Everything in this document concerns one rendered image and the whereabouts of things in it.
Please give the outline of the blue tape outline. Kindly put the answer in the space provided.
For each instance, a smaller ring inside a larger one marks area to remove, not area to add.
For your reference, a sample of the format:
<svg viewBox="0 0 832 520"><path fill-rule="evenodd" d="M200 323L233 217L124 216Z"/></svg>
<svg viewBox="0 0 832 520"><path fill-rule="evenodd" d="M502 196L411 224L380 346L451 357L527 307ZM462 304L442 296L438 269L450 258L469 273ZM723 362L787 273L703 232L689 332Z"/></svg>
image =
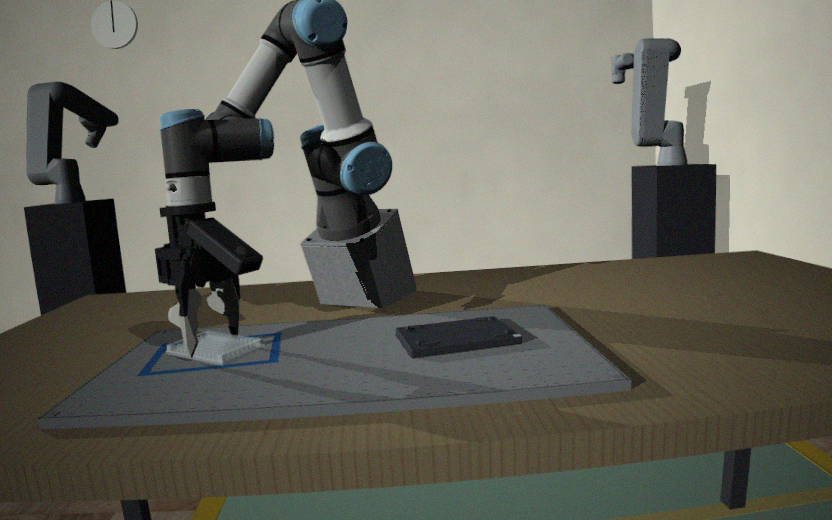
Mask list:
<svg viewBox="0 0 832 520"><path fill-rule="evenodd" d="M226 368L226 367L236 367L236 366L246 366L246 365L255 365L255 364L265 364L265 363L278 362L280 342L281 342L281 334L282 333L271 333L271 334L261 334L261 335L247 336L247 337L262 337L262 336L272 336L272 335L274 335L269 360L256 361L256 362L246 362L246 363L236 363L236 364L227 364L227 365L224 365L224 366L217 365L217 366L207 366L207 367L197 367L197 368L187 368L187 369L149 372L151 370L151 368L154 366L154 364L157 362L157 360L164 353L164 351L167 349L167 344L162 344L162 346L158 349L158 351L153 355L153 357L149 360L149 362L145 365L145 367L141 370L141 372L137 376L176 373L176 372L187 372L187 371L197 371L197 370L207 370L207 369L216 369L216 368Z"/></svg>

